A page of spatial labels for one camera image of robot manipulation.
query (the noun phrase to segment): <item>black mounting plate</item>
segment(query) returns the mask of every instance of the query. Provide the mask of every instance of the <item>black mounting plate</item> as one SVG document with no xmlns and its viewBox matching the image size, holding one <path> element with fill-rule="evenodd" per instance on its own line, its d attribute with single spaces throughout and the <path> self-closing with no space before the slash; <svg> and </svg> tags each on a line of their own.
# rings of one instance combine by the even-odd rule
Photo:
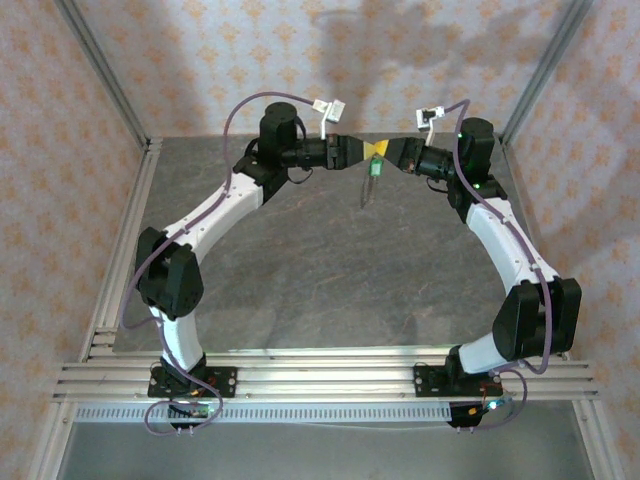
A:
<svg viewBox="0 0 640 480">
<path fill-rule="evenodd" d="M 413 386 L 416 397 L 501 397 L 502 384 L 486 373 L 465 375 L 453 384 L 444 366 L 414 365 Z"/>
<path fill-rule="evenodd" d="M 238 369 L 236 367 L 203 367 L 203 374 L 198 377 L 204 378 L 206 383 L 211 384 L 220 392 L 223 398 L 233 398 L 236 395 Z M 151 369 L 151 380 L 147 396 L 149 398 L 210 398 L 213 393 L 202 389 L 202 395 L 191 395 L 195 389 L 180 383 L 173 375 L 169 374 L 161 365 Z"/>
</svg>

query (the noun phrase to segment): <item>marble-patterned floor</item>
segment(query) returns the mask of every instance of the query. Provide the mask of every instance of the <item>marble-patterned floor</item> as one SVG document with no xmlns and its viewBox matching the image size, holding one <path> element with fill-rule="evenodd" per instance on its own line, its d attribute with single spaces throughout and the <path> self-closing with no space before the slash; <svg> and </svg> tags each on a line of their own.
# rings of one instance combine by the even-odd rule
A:
<svg viewBox="0 0 640 480">
<path fill-rule="evenodd" d="M 231 138 L 235 163 L 251 137 Z M 435 145 L 451 142 L 443 134 Z M 215 191 L 221 152 L 220 137 L 165 139 L 142 228 L 162 229 Z M 492 162 L 524 226 L 499 144 Z M 285 185 L 215 245 L 196 311 L 205 350 L 442 345 L 489 331 L 505 294 L 480 241 L 424 177 L 390 164 L 361 209 L 366 168 L 317 169 L 305 184 Z M 128 322 L 146 315 L 134 298 Z M 116 351 L 159 349 L 152 326 L 118 332 Z"/>
</svg>

